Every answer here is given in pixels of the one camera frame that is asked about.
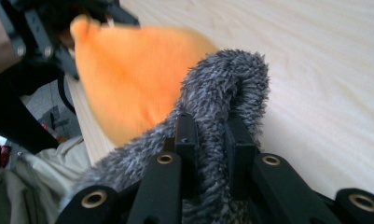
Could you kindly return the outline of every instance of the black cable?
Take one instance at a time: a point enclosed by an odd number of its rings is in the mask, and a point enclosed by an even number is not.
[[[59,95],[61,96],[61,99],[65,105],[73,114],[76,115],[76,109],[73,107],[73,105],[70,103],[70,101],[67,99],[67,96],[65,95],[64,90],[64,75],[59,76],[58,78],[58,91]]]

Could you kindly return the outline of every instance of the screw hole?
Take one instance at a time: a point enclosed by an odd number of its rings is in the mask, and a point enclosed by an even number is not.
[[[157,157],[157,161],[160,164],[169,164],[173,162],[173,157],[171,155],[161,155]]]
[[[374,212],[374,201],[362,194],[351,194],[349,196],[350,202],[360,209],[367,212]]]
[[[85,208],[94,208],[105,202],[107,193],[104,190],[95,190],[82,199],[82,206]]]
[[[280,165],[280,160],[277,157],[274,156],[266,156],[262,158],[262,160],[267,164],[267,165]]]

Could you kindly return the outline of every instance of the gray fuzzy fabric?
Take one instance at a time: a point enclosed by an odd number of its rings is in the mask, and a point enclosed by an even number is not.
[[[62,202],[64,207],[82,189],[104,185],[122,191],[144,177],[147,162],[174,137],[176,118],[187,112],[196,121],[201,144],[199,195],[183,200],[183,223],[250,223],[246,202],[229,194],[225,122],[237,113],[259,146],[260,119],[269,93],[268,67],[258,54],[221,50],[190,70],[182,94],[166,120],[99,161]]]

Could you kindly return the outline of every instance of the light wood surface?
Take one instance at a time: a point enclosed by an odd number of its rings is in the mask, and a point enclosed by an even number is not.
[[[221,49],[265,54],[271,93],[263,148],[286,158],[326,196],[351,187],[374,193],[374,1],[121,4],[143,25],[189,26]],[[70,88],[95,162],[114,145],[100,131],[80,84]]]

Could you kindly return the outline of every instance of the orange fabric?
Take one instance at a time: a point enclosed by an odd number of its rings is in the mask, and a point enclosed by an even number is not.
[[[198,32],[176,27],[112,27],[79,16],[71,33],[90,108],[119,147],[164,121],[189,68],[217,51]]]

